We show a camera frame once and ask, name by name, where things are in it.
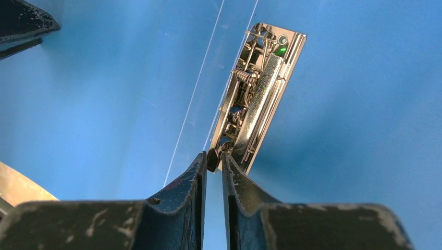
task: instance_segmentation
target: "coil spring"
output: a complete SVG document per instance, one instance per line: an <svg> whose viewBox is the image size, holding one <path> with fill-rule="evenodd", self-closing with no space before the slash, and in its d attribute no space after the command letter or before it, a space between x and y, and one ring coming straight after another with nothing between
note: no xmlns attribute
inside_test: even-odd
<svg viewBox="0 0 442 250"><path fill-rule="evenodd" d="M235 69L234 73L235 73L236 77L238 78L238 80L246 83L247 85L253 84L256 81L256 74L255 73L250 74L250 73L247 73L247 72L240 70L240 69Z"/></svg>

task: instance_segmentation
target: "thin white wire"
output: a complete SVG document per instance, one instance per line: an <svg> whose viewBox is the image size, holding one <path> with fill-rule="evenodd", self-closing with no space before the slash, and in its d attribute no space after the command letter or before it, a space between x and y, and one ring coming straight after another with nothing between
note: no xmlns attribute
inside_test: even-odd
<svg viewBox="0 0 442 250"><path fill-rule="evenodd" d="M249 26L250 26L250 23L252 22L253 14L255 14L255 9L256 9L256 6L258 5L258 1L259 1L259 0L256 0L256 2L255 2L255 6L253 7L252 15L250 16L249 23L247 24L246 30L249 30ZM244 44L244 41L245 41L245 37L246 37L246 36L247 36L247 35L244 34L244 36L243 36L243 38L242 38L242 41L241 41L241 44ZM232 70L234 69L235 64L236 64L237 61L238 61L239 53L241 52L241 50L242 50L242 48L240 47L239 50L238 50L238 53L236 54L236 58L235 58L234 65L232 66ZM230 82L230 78L227 79L226 86L224 86L223 94L221 95L221 99L219 99L218 106L216 107L215 116L213 117L212 124L210 125L210 129L208 130L207 138L206 138L206 141L204 142L204 146L203 146L203 151L204 151L204 150L206 149L206 147L207 147L208 139L209 139L209 137L210 137L210 135L211 135L211 133L212 133L213 125L215 124L216 117L218 116L218 113L219 113L219 107L221 106L221 103L223 102L224 95L226 94L226 90L227 90L227 86L229 85L229 82Z"/></svg>
<svg viewBox="0 0 442 250"><path fill-rule="evenodd" d="M203 63L201 64L201 69L200 69L200 72L198 73L197 82L195 83L195 87L193 88L193 93L192 93L192 96L190 97L189 106L187 107L186 115L184 116L184 121L182 122L181 130L178 135L177 144L175 145L175 149L172 154L172 159L170 160L169 168L167 169L166 179L164 179L163 188L166 186L167 178L169 178L170 168L172 167L172 163L174 162L175 153L177 152L177 147L178 147L179 141L181 139L182 130L184 128L184 125L186 124L187 115L189 114L189 110L190 110L190 105L192 104L193 96L195 95L195 91L197 90L198 82L200 81L201 72L203 71L204 63L206 62L208 49L210 48L210 44L212 43L213 35L215 34L216 25L218 24L219 15L221 14L221 10L223 9L223 5L224 5L224 0L221 3L221 7L219 8L218 16L216 17L215 25L213 26L212 35L210 36L210 40L207 45L206 53L204 55Z"/></svg>

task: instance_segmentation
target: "blue background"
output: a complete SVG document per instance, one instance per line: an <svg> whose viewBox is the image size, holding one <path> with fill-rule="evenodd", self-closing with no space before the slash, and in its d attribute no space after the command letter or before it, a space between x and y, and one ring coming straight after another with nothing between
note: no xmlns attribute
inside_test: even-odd
<svg viewBox="0 0 442 250"><path fill-rule="evenodd" d="M266 22L308 40L250 177L285 202L384 203L442 248L441 1L29 2L62 29L0 61L0 160L56 197L146 198L182 173ZM207 188L204 248L225 249L220 174Z"/></svg>

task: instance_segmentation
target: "metal latch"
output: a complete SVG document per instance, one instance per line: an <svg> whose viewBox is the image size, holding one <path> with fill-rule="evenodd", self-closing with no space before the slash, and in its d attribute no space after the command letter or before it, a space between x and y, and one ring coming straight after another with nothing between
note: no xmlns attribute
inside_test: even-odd
<svg viewBox="0 0 442 250"><path fill-rule="evenodd" d="M208 169L230 153L248 174L304 46L306 35L257 23L231 72L208 151Z"/></svg>

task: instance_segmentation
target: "beige object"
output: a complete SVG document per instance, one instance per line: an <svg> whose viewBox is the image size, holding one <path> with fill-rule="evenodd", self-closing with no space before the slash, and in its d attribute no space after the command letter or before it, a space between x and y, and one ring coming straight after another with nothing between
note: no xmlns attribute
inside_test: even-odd
<svg viewBox="0 0 442 250"><path fill-rule="evenodd" d="M2 162L0 162L0 198L14 207L29 201L58 200L38 184Z"/></svg>

